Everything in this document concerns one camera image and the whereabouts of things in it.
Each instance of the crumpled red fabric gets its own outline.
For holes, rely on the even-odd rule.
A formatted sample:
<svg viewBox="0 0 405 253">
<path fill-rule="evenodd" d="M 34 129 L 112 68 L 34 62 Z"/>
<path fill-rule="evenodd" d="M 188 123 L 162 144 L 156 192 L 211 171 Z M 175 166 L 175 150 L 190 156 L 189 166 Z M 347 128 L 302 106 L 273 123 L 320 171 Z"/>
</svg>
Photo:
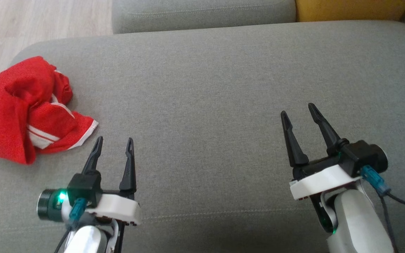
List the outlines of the crumpled red fabric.
<svg viewBox="0 0 405 253">
<path fill-rule="evenodd" d="M 0 73 L 0 157 L 32 164 L 39 153 L 80 146 L 98 125 L 72 112 L 69 79 L 41 56 Z"/>
</svg>

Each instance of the white stripe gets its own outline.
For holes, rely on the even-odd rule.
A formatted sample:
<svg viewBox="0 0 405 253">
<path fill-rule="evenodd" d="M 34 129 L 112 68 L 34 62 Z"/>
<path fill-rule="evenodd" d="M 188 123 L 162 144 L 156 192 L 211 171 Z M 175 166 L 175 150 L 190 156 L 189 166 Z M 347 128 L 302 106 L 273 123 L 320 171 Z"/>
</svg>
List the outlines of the white stripe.
<svg viewBox="0 0 405 253">
<path fill-rule="evenodd" d="M 73 113 L 70 111 L 70 109 L 68 109 L 68 107 L 66 107 L 64 104 L 61 104 L 61 103 L 51 103 L 51 104 L 58 105 L 58 106 L 64 108 L 71 115 L 71 117 L 75 118 Z"/>
<path fill-rule="evenodd" d="M 49 145 L 53 144 L 53 142 L 50 140 L 41 138 L 40 136 L 37 136 L 30 131 L 28 131 L 28 132 L 29 132 L 29 138 L 31 139 L 32 144 L 40 149 L 45 149 Z"/>
<path fill-rule="evenodd" d="M 28 128 L 29 130 L 31 130 L 32 132 L 38 134 L 39 136 L 43 136 L 43 137 L 48 138 L 48 139 L 50 139 L 50 140 L 52 140 L 52 141 L 58 141 L 58 140 L 60 139 L 60 138 L 57 137 L 57 136 L 53 136 L 53 135 L 51 135 L 51 134 L 45 133 L 44 131 L 42 131 L 42 130 L 40 130 L 40 129 L 35 128 L 35 127 L 33 127 L 32 125 L 27 125 L 27 128 Z"/>
<path fill-rule="evenodd" d="M 51 95 L 51 101 L 53 101 L 52 103 L 58 103 L 59 100 L 57 100 L 57 97 L 54 96 L 54 94 Z"/>
<path fill-rule="evenodd" d="M 84 141 L 91 136 L 91 134 L 93 133 L 93 130 L 95 130 L 96 126 L 98 125 L 98 122 L 96 120 L 93 120 L 91 126 L 87 129 L 87 131 L 85 132 L 85 134 L 77 141 L 77 143 L 74 143 L 73 146 L 69 147 L 68 149 L 72 149 L 75 147 L 79 147 L 82 144 L 84 144 Z"/>
</svg>

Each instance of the sofa cushion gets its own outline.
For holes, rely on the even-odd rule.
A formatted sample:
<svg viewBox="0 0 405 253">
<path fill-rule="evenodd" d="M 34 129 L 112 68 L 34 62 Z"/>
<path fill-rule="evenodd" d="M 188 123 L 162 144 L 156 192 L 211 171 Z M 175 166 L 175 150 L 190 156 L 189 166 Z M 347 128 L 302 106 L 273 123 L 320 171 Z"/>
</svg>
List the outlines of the sofa cushion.
<svg viewBox="0 0 405 253">
<path fill-rule="evenodd" d="M 40 221 L 45 188 L 81 171 L 96 137 L 103 189 L 117 189 L 128 137 L 135 143 L 144 223 L 127 227 L 124 252 L 327 251 L 309 200 L 294 201 L 280 112 L 310 159 L 325 145 L 308 102 L 341 137 L 381 146 L 383 173 L 405 199 L 405 25 L 392 21 L 272 24 L 38 43 L 67 75 L 70 109 L 100 122 L 82 147 L 0 159 L 0 252 L 51 252 L 64 225 Z M 376 211 L 382 208 L 367 186 Z M 400 252 L 405 206 L 388 200 Z"/>
<path fill-rule="evenodd" d="M 114 33 L 294 22 L 294 0 L 114 0 Z"/>
</svg>

